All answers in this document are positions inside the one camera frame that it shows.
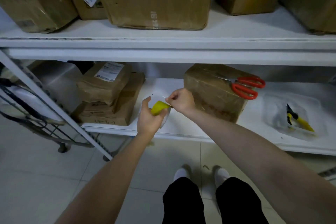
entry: person's right hand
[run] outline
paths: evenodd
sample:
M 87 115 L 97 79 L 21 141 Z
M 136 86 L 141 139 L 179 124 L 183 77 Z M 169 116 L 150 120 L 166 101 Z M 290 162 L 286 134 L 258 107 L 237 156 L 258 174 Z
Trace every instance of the person's right hand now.
M 186 88 L 175 90 L 168 98 L 166 98 L 166 102 L 182 114 L 186 114 L 187 111 L 196 108 L 194 97 Z

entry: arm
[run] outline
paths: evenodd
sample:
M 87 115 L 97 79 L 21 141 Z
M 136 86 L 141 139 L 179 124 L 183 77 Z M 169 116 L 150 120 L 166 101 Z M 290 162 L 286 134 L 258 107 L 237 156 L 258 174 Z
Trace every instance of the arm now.
M 153 116 L 150 97 L 142 102 L 138 134 L 79 192 L 55 224 L 114 223 L 124 202 L 134 170 L 146 146 L 159 129 L 167 110 Z
M 191 92 L 166 99 L 254 182 L 286 223 L 336 223 L 336 188 L 258 134 L 196 109 Z

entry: person's left arm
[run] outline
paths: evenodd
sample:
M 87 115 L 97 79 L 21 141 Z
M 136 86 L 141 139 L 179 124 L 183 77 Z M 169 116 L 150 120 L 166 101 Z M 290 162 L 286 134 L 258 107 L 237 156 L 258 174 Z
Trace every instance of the person's left arm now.
M 110 224 L 116 221 L 139 159 L 167 114 L 164 109 L 158 116 L 153 116 L 148 108 L 150 99 L 142 102 L 138 133 L 131 143 L 86 184 L 55 224 Z

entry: hand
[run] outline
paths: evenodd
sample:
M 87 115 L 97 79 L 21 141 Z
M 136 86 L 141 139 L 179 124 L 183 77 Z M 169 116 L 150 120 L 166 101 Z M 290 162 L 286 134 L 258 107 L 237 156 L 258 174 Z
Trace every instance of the hand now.
M 167 109 L 163 109 L 159 115 L 153 116 L 151 110 L 148 107 L 148 103 L 151 97 L 145 98 L 142 101 L 141 111 L 138 118 L 138 135 L 145 136 L 151 140 L 157 130 L 160 128 L 163 118 L 168 113 Z
M 166 102 L 174 107 L 176 111 L 184 115 L 187 111 L 196 108 L 194 97 L 186 88 L 175 90 L 168 98 L 166 98 Z

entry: person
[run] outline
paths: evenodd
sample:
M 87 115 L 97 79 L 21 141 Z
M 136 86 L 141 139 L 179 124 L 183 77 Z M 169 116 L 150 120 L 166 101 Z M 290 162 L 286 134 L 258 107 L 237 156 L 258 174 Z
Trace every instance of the person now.
M 56 224 L 114 223 L 134 170 L 159 129 L 167 110 L 153 116 L 150 97 L 142 102 L 137 135 L 107 163 L 64 210 Z M 186 89 L 166 102 L 195 122 L 254 182 L 286 223 L 336 223 L 336 188 L 278 147 L 237 124 L 215 118 L 195 106 Z M 216 199 L 223 223 L 267 223 L 261 202 L 245 182 L 215 171 Z M 205 223 L 198 187 L 179 169 L 163 196 L 163 223 Z

